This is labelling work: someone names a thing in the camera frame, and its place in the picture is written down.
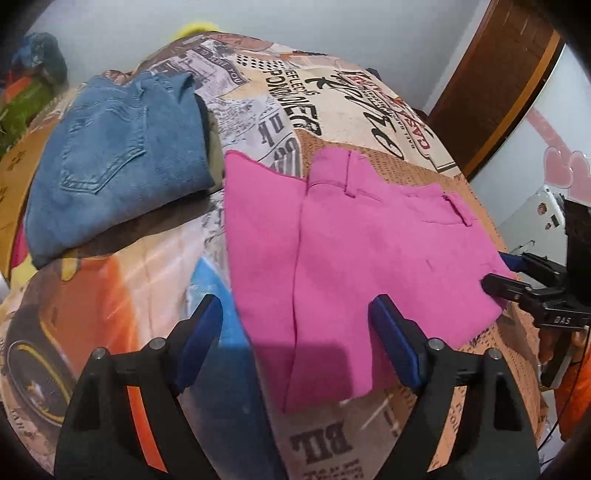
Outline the person right hand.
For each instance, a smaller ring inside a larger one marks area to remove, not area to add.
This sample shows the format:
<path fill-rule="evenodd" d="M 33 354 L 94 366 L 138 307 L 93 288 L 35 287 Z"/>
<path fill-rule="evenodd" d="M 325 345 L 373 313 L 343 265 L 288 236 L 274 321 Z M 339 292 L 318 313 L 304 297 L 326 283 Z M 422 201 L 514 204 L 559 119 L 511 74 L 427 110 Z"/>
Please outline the person right hand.
<path fill-rule="evenodd" d="M 559 364 L 563 363 L 564 355 L 562 350 L 566 350 L 570 356 L 570 363 L 577 364 L 583 360 L 588 346 L 586 338 L 589 329 L 568 330 L 551 327 L 539 329 L 539 353 L 538 359 L 542 366 L 542 371 L 548 370 L 549 365 L 555 357 L 559 359 Z"/>

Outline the orange sleeve forearm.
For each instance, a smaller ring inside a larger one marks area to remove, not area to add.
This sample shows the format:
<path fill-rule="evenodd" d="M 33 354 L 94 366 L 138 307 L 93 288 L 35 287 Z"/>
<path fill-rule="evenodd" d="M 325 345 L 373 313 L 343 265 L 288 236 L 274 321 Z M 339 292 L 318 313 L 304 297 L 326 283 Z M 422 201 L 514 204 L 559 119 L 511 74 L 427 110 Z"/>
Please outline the orange sleeve forearm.
<path fill-rule="evenodd" d="M 573 436 L 590 406 L 590 379 L 590 352 L 587 352 L 581 362 L 568 367 L 555 390 L 556 409 L 561 414 L 559 430 L 564 442 Z"/>

